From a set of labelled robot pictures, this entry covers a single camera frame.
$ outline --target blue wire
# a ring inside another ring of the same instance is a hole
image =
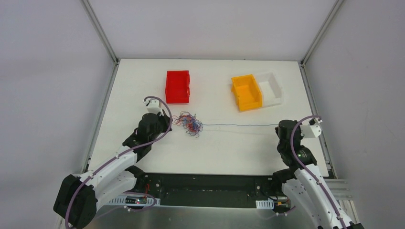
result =
[[[248,125],[239,125],[239,124],[222,124],[222,123],[218,123],[218,124],[204,124],[203,125],[235,125],[235,126],[271,126],[271,125],[278,125],[278,124],[267,124],[267,125],[253,125],[253,124],[248,124]]]

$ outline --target metal frame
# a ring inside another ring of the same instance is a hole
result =
[[[117,75],[118,67],[119,67],[119,61],[114,66],[113,73],[112,73],[110,81],[108,83],[108,87],[107,87],[106,92],[105,92],[103,103],[102,103],[101,108],[100,108],[100,113],[98,114],[98,116],[96,118],[96,123],[95,123],[94,130],[93,130],[93,137],[92,137],[91,142],[90,142],[90,144],[89,144],[89,146],[87,148],[87,154],[86,154],[86,157],[85,157],[85,161],[83,162],[82,169],[80,170],[81,173],[86,172],[87,168],[88,168],[88,166],[90,164],[91,155],[93,154],[93,150],[94,150],[94,147],[96,145],[97,136],[98,136],[98,133],[100,132],[101,122],[103,120],[104,113],[106,112],[106,109],[107,109],[108,99],[110,98],[111,90],[113,89],[113,84],[114,84],[114,81],[115,81],[115,77]]]
[[[360,223],[359,216],[357,215],[356,208],[354,207],[353,200],[339,200],[339,205],[346,212],[348,216],[353,220],[353,223]]]
[[[106,33],[104,32],[103,27],[101,27],[101,24],[98,21],[96,13],[94,12],[93,8],[91,7],[90,2],[88,0],[81,0],[81,3],[90,19],[92,25],[94,26],[95,31],[97,32],[98,36],[100,37],[101,42],[103,43],[104,47],[107,49],[107,52],[110,55],[111,59],[113,60],[114,64],[117,65],[118,57],[117,57],[117,55],[115,55],[115,52],[114,52],[113,48],[111,47],[111,44],[107,39]]]
[[[312,42],[307,53],[305,54],[304,58],[302,59],[301,63],[303,66],[305,66],[305,64],[308,62],[308,59],[311,57],[315,48],[319,44],[319,41],[322,39],[323,35],[325,34],[325,31],[329,28],[330,23],[333,21],[336,13],[341,8],[341,6],[344,2],[345,2],[345,0],[336,0],[335,4],[333,5],[332,9],[330,10],[328,16],[326,17],[325,21],[323,22],[321,28],[319,29],[317,35],[315,36],[314,41]]]
[[[299,65],[299,69],[301,71],[302,81],[304,82],[305,91],[307,92],[307,97],[309,100],[309,106],[311,107],[311,111],[314,115],[319,115],[318,108],[317,108],[317,105],[316,105],[316,102],[314,99],[314,95],[312,92],[312,87],[310,85],[310,82],[308,81],[307,74],[305,72],[305,68],[302,67],[302,64],[300,64],[300,63],[298,65]],[[322,148],[323,156],[324,156],[325,162],[326,162],[326,167],[329,171],[330,177],[338,178],[336,171],[333,168],[332,161],[330,159],[328,145],[326,144],[325,135],[323,132],[319,136],[319,141],[320,141],[320,147]]]

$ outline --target tangled wire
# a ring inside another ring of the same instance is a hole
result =
[[[187,129],[186,133],[191,136],[199,137],[199,133],[203,131],[203,123],[196,118],[196,115],[193,116],[187,111],[182,111],[178,117],[174,115],[172,119],[173,124],[182,125],[184,129]]]

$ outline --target colorful wires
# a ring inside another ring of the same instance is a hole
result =
[[[179,116],[172,116],[173,124],[178,126],[183,126],[186,130],[186,133],[190,134],[191,136],[200,136],[200,132],[203,131],[204,125],[234,125],[234,126],[271,126],[271,125],[278,125],[278,124],[267,124],[267,125],[239,125],[239,124],[203,124],[200,120],[196,118],[197,115],[191,115],[190,112],[182,111],[180,112]]]
[[[203,131],[203,124],[200,122],[196,115],[192,116],[187,111],[180,112],[180,115],[172,117],[173,124],[175,125],[182,125],[184,129],[187,129],[186,133],[190,134],[191,136],[200,136],[200,132]]]

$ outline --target white wall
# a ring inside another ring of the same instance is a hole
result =
[[[113,64],[80,1],[0,3],[0,228],[53,228]]]
[[[346,1],[307,64],[338,175],[367,229],[403,228],[405,1]]]
[[[335,0],[91,0],[120,58],[301,60]]]

